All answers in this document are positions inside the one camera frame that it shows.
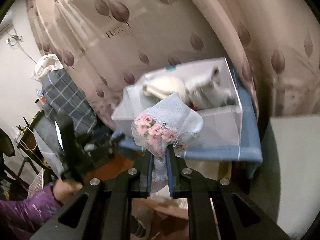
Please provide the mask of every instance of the curtain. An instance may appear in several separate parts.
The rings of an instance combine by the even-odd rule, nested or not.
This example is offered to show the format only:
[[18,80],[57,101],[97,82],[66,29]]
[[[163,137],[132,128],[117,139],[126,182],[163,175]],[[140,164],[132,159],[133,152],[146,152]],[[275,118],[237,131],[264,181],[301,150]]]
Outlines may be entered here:
[[54,53],[102,121],[145,72],[227,57],[270,115],[320,112],[320,26],[304,0],[27,0],[42,54]]

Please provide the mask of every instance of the white wall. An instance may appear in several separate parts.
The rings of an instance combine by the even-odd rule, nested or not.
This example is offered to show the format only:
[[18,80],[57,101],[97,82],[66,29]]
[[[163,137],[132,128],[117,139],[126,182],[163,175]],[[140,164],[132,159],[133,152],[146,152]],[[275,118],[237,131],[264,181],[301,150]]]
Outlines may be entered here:
[[[38,61],[41,55],[33,38],[25,0],[16,0],[12,5],[12,17],[17,34],[23,37],[21,46],[35,61]],[[0,36],[0,127],[15,145],[16,133],[12,126],[16,127],[18,124],[24,126],[23,117],[30,121],[39,111],[35,101],[37,99],[36,89],[41,89],[41,84],[30,78],[35,63],[17,46],[7,45],[6,39],[8,38],[7,33]],[[15,173],[18,172],[21,159],[23,159],[20,154],[20,151],[16,149],[16,157],[5,159],[6,165]],[[35,173],[29,164],[26,164],[21,177],[27,183],[31,183],[34,176]]]

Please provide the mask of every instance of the silver bolt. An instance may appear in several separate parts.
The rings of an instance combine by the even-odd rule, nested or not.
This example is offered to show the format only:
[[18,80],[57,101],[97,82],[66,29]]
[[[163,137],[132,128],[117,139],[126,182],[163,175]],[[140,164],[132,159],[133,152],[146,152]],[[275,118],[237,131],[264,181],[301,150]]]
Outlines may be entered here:
[[90,184],[92,186],[97,186],[100,183],[100,179],[94,178],[92,180],[90,180]]
[[191,172],[192,172],[192,169],[190,169],[190,168],[184,168],[184,169],[182,170],[182,173],[183,173],[183,174],[186,174],[186,175],[191,174]]
[[222,179],[220,179],[220,184],[223,186],[227,186],[230,184],[230,180],[227,178],[222,178]]
[[134,175],[134,174],[136,174],[137,172],[138,172],[138,170],[135,169],[135,168],[128,169],[128,173],[129,173],[130,175]]

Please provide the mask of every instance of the plaid fabric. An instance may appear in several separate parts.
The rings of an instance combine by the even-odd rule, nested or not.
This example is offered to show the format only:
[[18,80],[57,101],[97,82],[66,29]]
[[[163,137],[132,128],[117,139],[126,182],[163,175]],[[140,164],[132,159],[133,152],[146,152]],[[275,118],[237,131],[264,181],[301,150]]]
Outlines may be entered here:
[[54,121],[56,114],[65,113],[72,117],[75,132],[92,130],[97,123],[96,114],[65,69],[49,72],[41,82],[47,118]]

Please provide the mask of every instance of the purple sleeve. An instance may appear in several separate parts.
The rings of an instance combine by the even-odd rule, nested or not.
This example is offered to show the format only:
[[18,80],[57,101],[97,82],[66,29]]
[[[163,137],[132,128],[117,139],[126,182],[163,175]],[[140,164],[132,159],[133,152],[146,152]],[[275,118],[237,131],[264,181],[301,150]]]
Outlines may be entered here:
[[0,217],[17,228],[36,232],[61,207],[54,199],[53,185],[23,201],[0,201]]

